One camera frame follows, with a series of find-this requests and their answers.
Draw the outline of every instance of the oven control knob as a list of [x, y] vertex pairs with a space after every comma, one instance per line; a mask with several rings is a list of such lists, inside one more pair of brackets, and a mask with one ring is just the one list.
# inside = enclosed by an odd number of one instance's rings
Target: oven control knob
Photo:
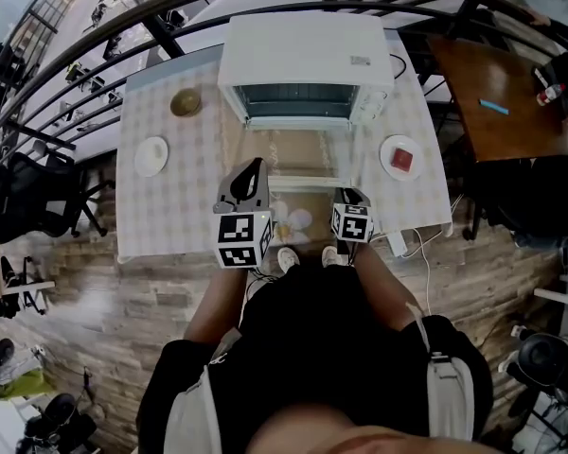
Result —
[[367, 100], [372, 102], [380, 102], [383, 103], [387, 99], [387, 93], [385, 91], [376, 91], [375, 93], [371, 93]]
[[378, 114], [381, 112], [381, 106], [379, 105], [379, 103], [370, 102], [370, 101], [365, 102], [362, 106], [360, 106], [360, 109], [364, 112], [364, 115], [366, 116], [370, 116], [372, 114]]

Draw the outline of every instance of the white cable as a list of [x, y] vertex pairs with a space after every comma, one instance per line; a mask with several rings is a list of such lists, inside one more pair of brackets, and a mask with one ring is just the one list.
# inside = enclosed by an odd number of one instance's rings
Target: white cable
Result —
[[[454, 210], [456, 209], [456, 205], [458, 205], [459, 202], [461, 202], [461, 199], [464, 197], [463, 194], [459, 195], [456, 200], [453, 202], [453, 204], [451, 205], [451, 215], [454, 213]], [[413, 255], [415, 255], [422, 247], [426, 246], [427, 244], [429, 244], [432, 240], [434, 240], [436, 237], [439, 237], [442, 235], [442, 231], [439, 231], [437, 234], [435, 234], [434, 236], [428, 238], [427, 240], [425, 240], [425, 242], [422, 242], [420, 246], [418, 246], [416, 249], [414, 249], [411, 253], [406, 254], [406, 255], [402, 255], [401, 258], [402, 259], [409, 259], [410, 257], [412, 257]]]
[[[423, 260], [425, 261], [425, 265], [427, 266], [427, 285], [425, 286], [425, 298], [427, 300], [427, 312], [431, 316], [432, 307], [429, 304], [429, 280], [431, 278], [432, 269], [429, 267], [429, 261], [427, 260], [427, 256], [425, 255], [425, 247], [424, 247], [425, 244], [423, 244], [423, 237], [420, 236], [420, 233], [418, 232], [417, 229], [413, 229], [413, 230], [417, 233], [418, 241], [420, 242], [420, 246], [418, 246], [418, 249], [420, 249], [421, 253], [423, 254]], [[439, 234], [441, 234], [441, 232], [436, 234], [435, 236], [433, 236], [430, 240], [435, 239]]]

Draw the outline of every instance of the checkered tablecloth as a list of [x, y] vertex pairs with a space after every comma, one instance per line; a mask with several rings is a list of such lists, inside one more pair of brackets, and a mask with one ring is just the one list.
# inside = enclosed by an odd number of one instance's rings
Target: checkered tablecloth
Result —
[[[450, 222], [446, 177], [427, 103], [410, 58], [396, 32], [388, 32], [390, 52], [408, 63], [381, 120], [356, 133], [326, 133], [330, 160], [340, 175], [351, 176], [371, 199], [375, 232], [394, 232]], [[174, 61], [165, 62], [174, 65]], [[401, 64], [392, 59], [394, 72]], [[144, 72], [155, 73], [155, 68]], [[217, 87], [219, 62], [167, 75], [127, 92], [117, 154], [116, 219], [120, 256], [193, 253], [212, 249], [212, 205], [225, 174], [222, 132], [231, 113]], [[193, 117], [170, 113], [174, 94], [195, 87], [202, 110]], [[398, 182], [382, 168], [379, 149], [394, 134], [413, 138], [423, 149], [425, 168], [413, 182]], [[134, 170], [138, 145], [161, 136], [169, 145], [164, 169], [151, 178]]]
[[[218, 64], [208, 63], [127, 91], [117, 150], [116, 220], [120, 256], [208, 251], [212, 205], [223, 176]], [[183, 88], [200, 92], [202, 109], [185, 119], [169, 109]], [[161, 136], [165, 167], [150, 178], [134, 169], [138, 145]]]

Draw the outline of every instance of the curved railing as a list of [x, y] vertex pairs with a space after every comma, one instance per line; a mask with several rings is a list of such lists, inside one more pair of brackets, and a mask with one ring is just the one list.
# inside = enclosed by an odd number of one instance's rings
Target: curved railing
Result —
[[[43, 123], [43, 125], [37, 127], [35, 130], [28, 129], [26, 125], [36, 116], [38, 116], [43, 110], [45, 110], [52, 103], [65, 96], [69, 91], [80, 86], [88, 79], [98, 75], [99, 73], [105, 71], [106, 69], [122, 62], [127, 59], [132, 58], [142, 52], [153, 49], [160, 45], [169, 54], [171, 58], [176, 58], [184, 54], [179, 45], [176, 43], [175, 39], [183, 37], [186, 35], [193, 34], [199, 30], [206, 28], [211, 28], [213, 26], [220, 26], [226, 24], [232, 16], [246, 14], [246, 13], [256, 13], [256, 12], [276, 12], [276, 11], [303, 11], [303, 10], [328, 10], [336, 11], [343, 9], [351, 9], [356, 13], [375, 10], [380, 14], [386, 14], [389, 12], [402, 12], [411, 13], [415, 15], [422, 15], [434, 19], [441, 19], [444, 22], [450, 23], [449, 37], [453, 38], [459, 28], [471, 28], [472, 30], [485, 35], [495, 34], [497, 36], [506, 37], [510, 40], [524, 44], [532, 49], [535, 49], [547, 56], [551, 56], [551, 53], [544, 48], [534, 44], [531, 41], [523, 39], [522, 37], [513, 34], [512, 32], [501, 29], [497, 26], [492, 26], [484, 22], [474, 19], [474, 11], [478, 6], [486, 7], [490, 10], [496, 10], [503, 13], [504, 15], [518, 20], [522, 23], [528, 23], [528, 15], [520, 8], [507, 2], [506, 0], [464, 0], [464, 4], [461, 9], [456, 13], [449, 13], [441, 11], [438, 9], [430, 9], [427, 7], [422, 7], [425, 4], [425, 0], [411, 0], [410, 2], [397, 3], [399, 0], [347, 0], [347, 1], [315, 1], [315, 2], [302, 2], [287, 5], [277, 5], [262, 9], [251, 9], [247, 11], [242, 11], [238, 13], [233, 13], [229, 15], [224, 15], [216, 17], [210, 20], [199, 22], [196, 24], [184, 26], [183, 28], [177, 28], [172, 31], [168, 31], [163, 25], [161, 25], [160, 20], [157, 15], [163, 13], [170, 9], [180, 8], [185, 4], [189, 4], [198, 0], [150, 0], [149, 2], [143, 3], [133, 9], [126, 11], [113, 20], [106, 22], [99, 28], [93, 30], [89, 34], [82, 37], [74, 45], [69, 47], [67, 50], [61, 53], [56, 59], [49, 63], [44, 69], [42, 69], [33, 79], [31, 79], [23, 89], [11, 100], [8, 106], [0, 113], [0, 130], [5, 129], [5, 135], [0, 142], [0, 148], [3, 144], [7, 143], [9, 139], [18, 133], [23, 132], [27, 134], [27, 139], [21, 141], [16, 147], [12, 148], [3, 158], [0, 159], [0, 163], [6, 161], [12, 153], [23, 146], [29, 139], [40, 138], [48, 143], [52, 143], [59, 147], [66, 146], [67, 148], [73, 148], [73, 143], [83, 136], [88, 135], [91, 132], [98, 131], [106, 126], [109, 126], [119, 120], [119, 116], [113, 117], [99, 123], [89, 129], [79, 133], [78, 135], [70, 138], [66, 141], [61, 141], [59, 136], [63, 135], [67, 131], [74, 129], [80, 124], [88, 121], [89, 119], [95, 118], [103, 113], [117, 108], [122, 99], [117, 99], [109, 104], [94, 110], [81, 117], [80, 119], [72, 122], [68, 126], [58, 130], [53, 134], [45, 132], [51, 124], [55, 123], [58, 119], [62, 118], [64, 115], [71, 113], [80, 106], [96, 99], [106, 93], [113, 91], [114, 89], [124, 85], [126, 83], [126, 77], [118, 79], [115, 82], [109, 83], [102, 88], [96, 90], [91, 95], [86, 96], [77, 103], [69, 106], [65, 111], [58, 113], [51, 119]], [[56, 93], [51, 98], [47, 99], [41, 106], [36, 108], [32, 113], [28, 114], [21, 123], [14, 125], [12, 116], [16, 115], [30, 97], [38, 92], [46, 83], [51, 79], [55, 78], [63, 69], [65, 69], [70, 63], [76, 61], [77, 59], [84, 56], [87, 52], [91, 51], [94, 47], [104, 43], [108, 39], [113, 38], [118, 35], [123, 30], [130, 28], [132, 26], [143, 24], [146, 29], [153, 35], [153, 39], [144, 42], [135, 48], [127, 50], [120, 55], [116, 55], [109, 59], [105, 63], [90, 69], [89, 72], [81, 76], [80, 78], [74, 80], [69, 85], [62, 88], [58, 93]], [[562, 39], [557, 34], [551, 32], [549, 29], [540, 28], [541, 32], [546, 37], [557, 42], [563, 47], [568, 48], [568, 43]]]
[[74, 0], [32, 0], [0, 51], [0, 111], [9, 90], [19, 90], [39, 68], [52, 36]]

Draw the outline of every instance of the chair leg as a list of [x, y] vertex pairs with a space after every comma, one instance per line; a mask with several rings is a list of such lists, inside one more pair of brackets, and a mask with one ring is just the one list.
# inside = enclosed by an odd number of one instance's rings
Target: chair leg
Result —
[[[31, 272], [27, 272], [27, 264], [31, 265], [31, 267], [32, 267]], [[27, 276], [28, 275], [36, 283], [43, 283], [44, 282], [44, 279], [42, 278], [42, 275], [40, 274], [40, 269], [38, 268], [38, 265], [34, 262], [33, 258], [30, 255], [27, 255], [25, 257], [25, 259], [23, 260], [23, 274], [24, 274], [24, 277], [26, 278], [24, 284], [27, 284]]]
[[31, 260], [31, 257], [27, 256], [24, 260], [23, 260], [23, 272], [21, 273], [21, 284], [25, 285], [27, 284], [27, 260]]
[[9, 263], [9, 260], [4, 256], [0, 257], [0, 269], [2, 270], [2, 279], [6, 284], [8, 284], [10, 280], [17, 277], [17, 274], [15, 274], [15, 271], [12, 268], [12, 265]]
[[39, 309], [38, 305], [36, 305], [36, 302], [34, 301], [34, 299], [31, 297], [31, 294], [29, 293], [29, 291], [25, 291], [23, 293], [23, 304], [25, 307], [33, 307], [36, 312], [43, 316], [44, 314], [46, 314], [46, 310], [45, 309]]
[[448, 115], [451, 113], [452, 110], [453, 110], [453, 99], [451, 98], [451, 100], [448, 102], [448, 109], [444, 113], [444, 116], [442, 117], [442, 120], [440, 121], [439, 126], [437, 127], [437, 131], [435, 132], [435, 137], [439, 137], [439, 133], [442, 131], [444, 123], [446, 123], [446, 119], [448, 118]]
[[473, 210], [473, 224], [471, 229], [465, 229], [463, 231], [463, 238], [465, 240], [475, 240], [477, 237], [477, 231], [480, 228], [480, 220], [482, 219], [482, 205], [478, 202], [475, 203], [475, 208]]
[[106, 236], [107, 235], [107, 229], [103, 229], [99, 225], [97, 218], [93, 215], [93, 212], [91, 212], [91, 209], [88, 208], [88, 205], [86, 203], [82, 206], [82, 211], [84, 212], [86, 217], [88, 217], [88, 219], [91, 221], [91, 223], [93, 224], [93, 227], [95, 227], [97, 229], [99, 235], [101, 237]]
[[101, 182], [100, 184], [94, 186], [93, 188], [90, 188], [89, 190], [86, 190], [84, 192], [84, 197], [86, 199], [92, 197], [93, 195], [95, 195], [99, 190], [102, 190], [103, 188], [109, 186], [112, 189], [115, 189], [115, 182], [113, 180], [106, 180], [105, 182]]
[[78, 221], [80, 220], [80, 216], [82, 215], [82, 209], [80, 209], [75, 215], [74, 215], [74, 219], [72, 222], [72, 237], [76, 238], [76, 237], [80, 237], [80, 232], [78, 232], [76, 230], [76, 227], [78, 227]]
[[442, 160], [446, 160], [450, 155], [456, 152], [462, 153], [464, 146], [465, 146], [465, 134], [462, 134], [453, 143], [448, 145], [448, 147], [442, 152]]

